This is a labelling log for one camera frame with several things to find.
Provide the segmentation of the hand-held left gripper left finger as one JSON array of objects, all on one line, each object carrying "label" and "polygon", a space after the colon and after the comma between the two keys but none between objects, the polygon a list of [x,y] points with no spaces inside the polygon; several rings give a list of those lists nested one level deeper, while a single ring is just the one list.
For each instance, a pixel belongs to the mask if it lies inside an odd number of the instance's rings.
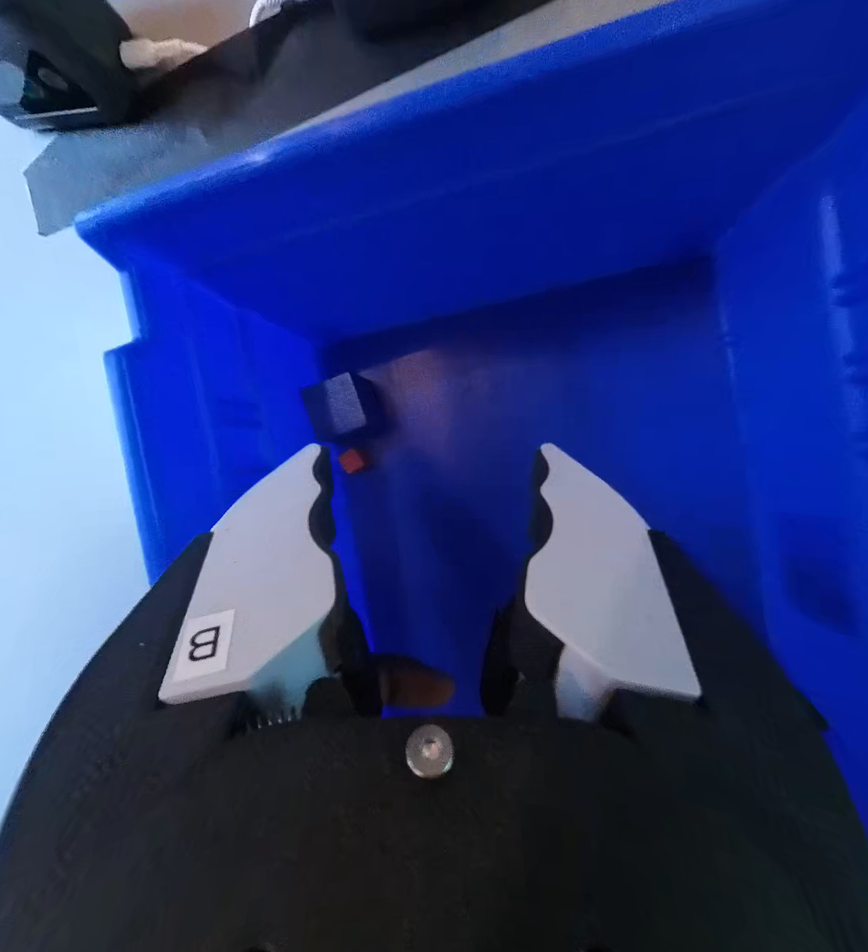
[{"label": "hand-held left gripper left finger", "polygon": [[245,693],[302,706],[343,665],[348,599],[333,550],[332,466],[310,444],[242,495],[211,531],[159,701]]}]

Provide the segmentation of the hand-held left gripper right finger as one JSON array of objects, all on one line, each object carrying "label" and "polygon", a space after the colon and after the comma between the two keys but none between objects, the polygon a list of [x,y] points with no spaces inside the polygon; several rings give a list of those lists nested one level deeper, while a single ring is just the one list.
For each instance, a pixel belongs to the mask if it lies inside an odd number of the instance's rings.
[{"label": "hand-held left gripper right finger", "polygon": [[527,617],[553,639],[557,714],[596,720],[620,689],[695,702],[702,688],[645,519],[551,443],[538,451],[538,513],[525,565]]}]

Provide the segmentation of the blue cube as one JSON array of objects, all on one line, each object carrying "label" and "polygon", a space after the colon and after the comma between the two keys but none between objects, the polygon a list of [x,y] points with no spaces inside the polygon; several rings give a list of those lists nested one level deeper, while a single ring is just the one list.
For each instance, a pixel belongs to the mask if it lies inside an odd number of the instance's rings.
[{"label": "blue cube", "polygon": [[313,433],[322,443],[355,445],[384,431],[380,392],[363,375],[336,375],[302,388],[300,397]]}]

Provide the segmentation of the large blue storage bin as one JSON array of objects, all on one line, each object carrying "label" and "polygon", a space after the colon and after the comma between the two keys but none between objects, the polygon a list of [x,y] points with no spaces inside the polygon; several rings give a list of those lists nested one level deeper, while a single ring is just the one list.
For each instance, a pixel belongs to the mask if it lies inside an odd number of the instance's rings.
[{"label": "large blue storage bin", "polygon": [[664,532],[828,724],[868,836],[868,2],[674,2],[396,93],[79,222],[151,577],[379,394],[338,476],[376,649],[480,665],[551,443]]}]

